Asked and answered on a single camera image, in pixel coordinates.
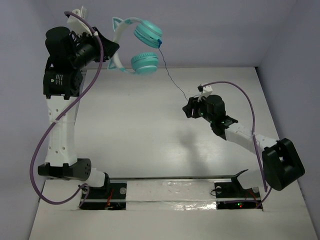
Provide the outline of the teal cat ear headphones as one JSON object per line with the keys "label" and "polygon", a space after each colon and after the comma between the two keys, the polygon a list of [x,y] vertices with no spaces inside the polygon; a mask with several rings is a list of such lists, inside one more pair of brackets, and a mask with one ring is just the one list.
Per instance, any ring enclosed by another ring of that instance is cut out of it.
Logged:
{"label": "teal cat ear headphones", "polygon": [[118,50],[109,61],[108,70],[131,75],[151,75],[159,66],[156,53],[163,43],[163,31],[149,20],[138,17],[112,18],[112,41],[127,46]]}

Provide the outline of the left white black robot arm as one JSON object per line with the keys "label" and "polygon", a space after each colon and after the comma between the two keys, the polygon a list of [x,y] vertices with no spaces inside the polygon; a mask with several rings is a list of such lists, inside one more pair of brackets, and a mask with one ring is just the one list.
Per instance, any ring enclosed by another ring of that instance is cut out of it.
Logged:
{"label": "left white black robot arm", "polygon": [[40,176],[78,180],[91,190],[106,197],[111,193],[107,173],[93,168],[88,158],[78,158],[75,147],[75,121],[81,89],[81,70],[92,61],[105,62],[119,49],[119,44],[108,40],[97,28],[94,34],[77,35],[67,27],[59,26],[45,34],[49,57],[43,77],[43,94],[48,107],[48,150],[45,161],[37,168]]}

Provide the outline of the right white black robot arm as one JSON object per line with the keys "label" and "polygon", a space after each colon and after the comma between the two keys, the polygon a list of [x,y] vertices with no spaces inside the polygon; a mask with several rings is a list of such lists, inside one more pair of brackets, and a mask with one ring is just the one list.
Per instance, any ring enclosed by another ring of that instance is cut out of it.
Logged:
{"label": "right white black robot arm", "polygon": [[305,174],[305,168],[294,143],[288,138],[273,139],[254,133],[226,113],[225,102],[218,95],[199,100],[190,97],[182,108],[187,118],[203,118],[212,132],[257,156],[262,182],[282,191]]}

